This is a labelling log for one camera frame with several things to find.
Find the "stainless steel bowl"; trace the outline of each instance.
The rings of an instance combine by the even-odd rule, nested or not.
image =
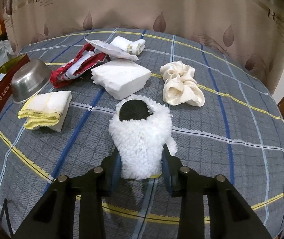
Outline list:
[[[12,77],[13,102],[21,104],[38,94],[50,81],[52,70],[41,60],[31,60]]]

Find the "black cable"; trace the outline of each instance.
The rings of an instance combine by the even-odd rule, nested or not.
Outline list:
[[[2,210],[1,210],[1,213],[0,213],[0,224],[1,224],[4,212],[6,213],[7,226],[8,226],[8,229],[9,229],[10,236],[13,237],[13,231],[12,231],[10,217],[9,217],[8,200],[7,199],[4,199],[4,202],[3,202]]]

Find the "metal screw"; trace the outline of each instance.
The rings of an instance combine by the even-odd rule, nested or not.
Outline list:
[[[101,173],[103,172],[103,168],[98,166],[98,167],[95,167],[94,170],[93,170],[95,173]]]
[[[180,171],[181,171],[181,172],[184,172],[184,173],[188,173],[188,172],[189,172],[189,168],[188,168],[187,166],[182,166],[182,167],[180,168]]]
[[[58,177],[58,181],[59,181],[59,182],[65,182],[66,179],[67,179],[67,176],[66,176],[66,175],[60,175],[60,176]]]
[[[224,181],[225,181],[225,176],[223,176],[223,175],[218,175],[218,176],[216,177],[216,179],[217,179],[219,182],[224,182]]]

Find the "white foam block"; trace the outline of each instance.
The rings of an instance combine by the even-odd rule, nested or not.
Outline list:
[[[92,69],[92,80],[117,100],[141,90],[151,71],[128,59],[116,59]]]

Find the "bed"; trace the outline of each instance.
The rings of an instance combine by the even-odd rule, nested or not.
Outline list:
[[[195,68],[205,96],[203,107],[169,106],[173,138],[183,165],[201,175],[223,174],[251,205],[272,237],[284,226],[284,121],[265,86],[231,58],[165,33],[138,29],[94,29],[25,46],[20,54],[41,59],[52,69],[74,58],[89,40],[114,37],[146,40],[138,64],[152,71],[136,94],[162,99],[160,67],[181,60]],[[98,166],[114,149],[109,119],[119,102],[88,78],[66,87],[72,101],[61,133],[24,129],[22,105],[9,99],[0,114],[0,212],[4,199],[16,231],[61,174],[75,177]],[[48,84],[42,93],[58,91]],[[205,237],[210,238],[207,198]],[[180,198],[171,198],[162,176],[141,181],[121,179],[111,198],[103,199],[106,238],[176,238]],[[79,201],[74,215],[78,234]]]

